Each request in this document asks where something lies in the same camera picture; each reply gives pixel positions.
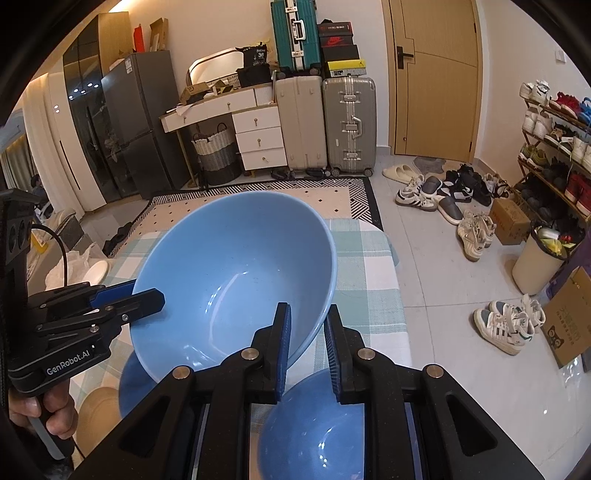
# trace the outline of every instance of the plaid tablecloth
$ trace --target plaid tablecloth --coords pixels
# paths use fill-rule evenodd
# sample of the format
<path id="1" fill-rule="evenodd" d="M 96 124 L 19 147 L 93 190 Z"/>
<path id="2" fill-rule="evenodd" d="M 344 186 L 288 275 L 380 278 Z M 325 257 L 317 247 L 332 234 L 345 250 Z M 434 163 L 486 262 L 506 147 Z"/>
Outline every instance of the plaid tablecloth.
<path id="1" fill-rule="evenodd" d="M 335 239 L 338 271 L 333 303 L 343 325 L 358 330 L 366 346 L 411 366 L 404 308 L 396 277 L 398 257 L 388 237 L 363 220 L 326 221 Z M 118 255 L 105 279 L 107 286 L 137 278 L 142 263 L 165 232 L 146 233 L 130 242 Z M 70 393 L 79 407 L 98 387 L 119 387 L 123 367 L 133 351 L 129 327 L 111 343 L 109 359 L 73 377 Z M 321 330 L 300 359 L 287 371 L 286 388 L 328 367 Z"/>

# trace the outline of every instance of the human hand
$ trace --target human hand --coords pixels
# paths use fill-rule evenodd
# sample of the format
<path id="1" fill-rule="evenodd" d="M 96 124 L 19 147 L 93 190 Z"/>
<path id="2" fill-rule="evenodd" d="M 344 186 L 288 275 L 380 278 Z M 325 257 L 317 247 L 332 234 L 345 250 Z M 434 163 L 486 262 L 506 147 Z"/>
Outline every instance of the human hand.
<path id="1" fill-rule="evenodd" d="M 53 413 L 47 420 L 47 431 L 52 435 L 58 435 L 62 440 L 74 435 L 78 426 L 78 412 L 69 389 L 70 381 L 65 380 L 43 395 L 45 408 Z M 41 416 L 39 401 L 34 397 L 24 397 L 13 388 L 8 391 L 8 411 L 11 421 L 24 428 L 31 427 L 29 417 Z"/>

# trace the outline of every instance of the gray refrigerator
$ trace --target gray refrigerator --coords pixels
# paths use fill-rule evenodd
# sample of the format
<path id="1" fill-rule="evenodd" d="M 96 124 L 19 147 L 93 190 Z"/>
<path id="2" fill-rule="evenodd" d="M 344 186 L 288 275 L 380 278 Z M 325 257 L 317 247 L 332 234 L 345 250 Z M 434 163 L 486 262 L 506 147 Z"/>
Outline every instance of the gray refrigerator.
<path id="1" fill-rule="evenodd" d="M 118 147 L 142 198 L 178 190 L 189 180 L 177 136 L 159 117 L 178 104 L 168 51 L 133 53 L 101 80 Z"/>

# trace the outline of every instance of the screw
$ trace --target screw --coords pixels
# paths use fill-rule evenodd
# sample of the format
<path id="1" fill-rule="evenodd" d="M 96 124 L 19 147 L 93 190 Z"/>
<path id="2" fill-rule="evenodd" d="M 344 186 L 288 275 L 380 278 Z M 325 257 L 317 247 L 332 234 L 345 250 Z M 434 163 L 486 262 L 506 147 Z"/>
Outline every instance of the screw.
<path id="1" fill-rule="evenodd" d="M 256 348 L 253 347 L 249 347 L 249 348 L 245 348 L 242 352 L 241 352 L 241 356 L 244 360 L 256 360 L 258 357 L 258 350 Z"/>
<path id="2" fill-rule="evenodd" d="M 432 378 L 441 378 L 443 376 L 443 368 L 439 365 L 428 365 L 427 366 L 427 375 Z"/>
<path id="3" fill-rule="evenodd" d="M 187 378 L 191 374 L 191 369 L 189 367 L 177 367 L 173 370 L 173 377 L 177 380 L 182 380 L 183 378 Z"/>
<path id="4" fill-rule="evenodd" d="M 360 348 L 357 352 L 357 355 L 359 355 L 360 359 L 372 360 L 375 358 L 375 351 L 373 351 L 371 348 Z"/>

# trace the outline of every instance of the door frame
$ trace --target door frame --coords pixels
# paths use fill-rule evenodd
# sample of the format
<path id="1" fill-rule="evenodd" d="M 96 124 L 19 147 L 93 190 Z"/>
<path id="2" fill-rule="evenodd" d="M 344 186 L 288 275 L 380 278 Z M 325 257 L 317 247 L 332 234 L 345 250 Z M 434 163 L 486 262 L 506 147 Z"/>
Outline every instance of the door frame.
<path id="1" fill-rule="evenodd" d="M 384 27 L 386 29 L 386 50 L 388 53 L 388 90 L 389 90 L 389 109 L 388 109 L 388 145 L 390 153 L 394 155 L 396 146 L 396 125 L 397 125 L 397 60 L 396 60 L 396 42 L 394 35 L 394 19 L 392 17 L 391 1 L 382 0 L 382 12 L 384 13 Z M 480 126 L 480 112 L 482 109 L 482 32 L 480 30 L 480 17 L 476 0 L 470 0 L 472 11 L 474 13 L 474 22 L 476 24 L 476 50 L 478 54 L 478 85 L 476 91 L 476 109 L 474 112 L 474 127 L 472 130 L 472 149 L 470 150 L 469 163 L 474 161 L 476 151 L 476 139 Z"/>

